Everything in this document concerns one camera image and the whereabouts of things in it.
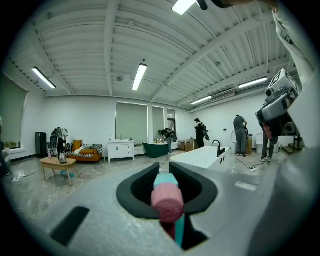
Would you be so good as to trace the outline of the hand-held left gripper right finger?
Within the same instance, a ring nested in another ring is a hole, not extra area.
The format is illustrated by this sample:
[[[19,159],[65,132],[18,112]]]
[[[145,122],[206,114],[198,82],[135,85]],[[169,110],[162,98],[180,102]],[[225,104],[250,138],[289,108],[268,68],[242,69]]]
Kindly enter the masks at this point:
[[[173,161],[169,163],[169,172],[178,182],[184,202],[184,213],[187,215],[205,212],[218,195],[216,184],[204,176],[205,171],[189,164]]]

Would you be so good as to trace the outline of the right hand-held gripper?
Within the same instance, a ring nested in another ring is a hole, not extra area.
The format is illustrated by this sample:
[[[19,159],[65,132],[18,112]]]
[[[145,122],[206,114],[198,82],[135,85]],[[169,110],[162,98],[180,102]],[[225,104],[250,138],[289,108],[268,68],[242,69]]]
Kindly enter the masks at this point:
[[[270,144],[277,144],[281,136],[297,136],[298,129],[288,110],[299,96],[298,85],[284,68],[271,80],[265,95],[265,103],[255,115]]]

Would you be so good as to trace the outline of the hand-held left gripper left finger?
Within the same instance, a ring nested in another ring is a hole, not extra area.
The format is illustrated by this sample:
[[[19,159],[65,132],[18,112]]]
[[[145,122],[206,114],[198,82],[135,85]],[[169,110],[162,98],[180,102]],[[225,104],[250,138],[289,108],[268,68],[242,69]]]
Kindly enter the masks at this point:
[[[154,182],[159,173],[160,164],[156,162],[118,185],[117,200],[129,214],[140,219],[159,218],[158,211],[151,204]]]

